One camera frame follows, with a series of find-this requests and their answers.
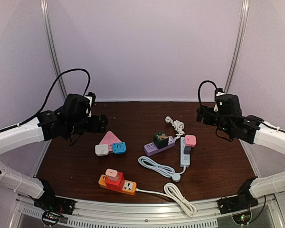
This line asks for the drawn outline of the orange power strip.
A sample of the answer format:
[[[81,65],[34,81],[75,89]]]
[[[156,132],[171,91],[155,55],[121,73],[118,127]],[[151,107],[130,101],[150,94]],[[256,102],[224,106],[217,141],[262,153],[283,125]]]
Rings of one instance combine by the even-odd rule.
[[[101,175],[98,181],[99,186],[119,193],[132,196],[135,195],[137,188],[136,182],[125,180],[124,175],[121,172],[119,172],[118,174],[120,177],[117,181],[112,181],[108,179],[105,174]]]

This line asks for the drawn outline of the purple power strip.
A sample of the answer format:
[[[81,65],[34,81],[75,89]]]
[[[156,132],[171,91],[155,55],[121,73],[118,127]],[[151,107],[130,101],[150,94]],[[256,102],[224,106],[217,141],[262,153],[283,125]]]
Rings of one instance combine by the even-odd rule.
[[[152,156],[154,154],[163,152],[169,148],[174,147],[175,142],[176,142],[175,139],[172,136],[169,136],[168,145],[166,147],[158,149],[156,145],[152,142],[152,143],[144,145],[144,152],[147,156]]]

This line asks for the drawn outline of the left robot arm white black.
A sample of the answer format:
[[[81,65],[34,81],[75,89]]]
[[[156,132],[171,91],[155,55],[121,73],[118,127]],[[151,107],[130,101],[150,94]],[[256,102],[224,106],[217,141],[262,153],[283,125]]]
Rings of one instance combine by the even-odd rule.
[[[0,155],[19,147],[46,142],[61,137],[73,146],[73,135],[104,133],[108,124],[105,115],[93,115],[95,93],[84,91],[83,95],[68,94],[63,105],[54,111],[40,108],[33,116],[20,123],[0,129]],[[14,192],[26,194],[49,211],[59,206],[50,184],[46,180],[31,178],[0,162],[0,185]]]

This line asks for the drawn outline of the light blue power strip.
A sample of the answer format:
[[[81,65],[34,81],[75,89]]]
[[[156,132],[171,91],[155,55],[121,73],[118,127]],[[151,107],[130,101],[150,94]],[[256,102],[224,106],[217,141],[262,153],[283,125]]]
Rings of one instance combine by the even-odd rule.
[[[184,154],[185,137],[180,138],[180,167],[188,168],[190,166],[190,154]]]

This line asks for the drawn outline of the dark green cube plug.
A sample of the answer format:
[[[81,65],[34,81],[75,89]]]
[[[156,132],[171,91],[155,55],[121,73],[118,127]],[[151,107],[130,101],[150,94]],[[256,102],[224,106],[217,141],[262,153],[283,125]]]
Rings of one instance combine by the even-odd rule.
[[[165,132],[158,132],[153,137],[153,143],[157,149],[162,149],[168,145],[169,136]]]

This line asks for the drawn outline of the pink square plug adapter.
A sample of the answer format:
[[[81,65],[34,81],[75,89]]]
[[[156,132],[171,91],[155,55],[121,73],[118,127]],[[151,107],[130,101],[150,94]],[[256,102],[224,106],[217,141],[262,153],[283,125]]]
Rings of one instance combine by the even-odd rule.
[[[195,147],[197,144],[197,139],[195,135],[187,134],[185,135],[185,145],[189,147]]]

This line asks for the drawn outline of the grey small plug adapter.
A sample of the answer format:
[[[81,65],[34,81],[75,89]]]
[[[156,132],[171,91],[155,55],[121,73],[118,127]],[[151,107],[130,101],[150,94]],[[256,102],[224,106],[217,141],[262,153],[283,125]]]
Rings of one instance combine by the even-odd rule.
[[[184,154],[190,154],[191,147],[190,146],[185,146],[183,152],[184,152]]]

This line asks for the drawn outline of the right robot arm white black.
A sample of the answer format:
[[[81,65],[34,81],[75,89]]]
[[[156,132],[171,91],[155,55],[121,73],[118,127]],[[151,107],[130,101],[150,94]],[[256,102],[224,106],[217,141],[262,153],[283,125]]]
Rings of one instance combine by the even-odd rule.
[[[238,96],[226,94],[222,88],[215,87],[214,101],[213,107],[200,104],[196,112],[198,122],[214,126],[216,132],[222,131],[227,135],[224,139],[228,142],[237,138],[285,155],[285,130],[257,116],[243,116]],[[284,191],[285,171],[263,178],[249,179],[239,189],[234,206],[243,210],[252,199]]]

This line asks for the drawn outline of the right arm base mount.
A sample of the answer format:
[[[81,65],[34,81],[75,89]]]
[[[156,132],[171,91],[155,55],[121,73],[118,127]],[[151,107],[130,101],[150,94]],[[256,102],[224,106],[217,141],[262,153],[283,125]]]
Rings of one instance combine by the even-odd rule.
[[[237,191],[236,196],[223,196],[218,200],[218,207],[221,214],[237,212],[257,206],[258,200],[254,198],[249,189],[255,178],[247,179]]]

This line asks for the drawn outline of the light pink charger plug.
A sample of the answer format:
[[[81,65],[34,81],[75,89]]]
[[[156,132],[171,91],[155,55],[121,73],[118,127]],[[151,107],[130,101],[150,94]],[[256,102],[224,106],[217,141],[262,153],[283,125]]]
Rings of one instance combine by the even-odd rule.
[[[118,181],[119,180],[119,173],[117,170],[114,170],[114,169],[107,169],[105,171],[105,175],[107,176],[107,178],[110,180],[110,181]]]

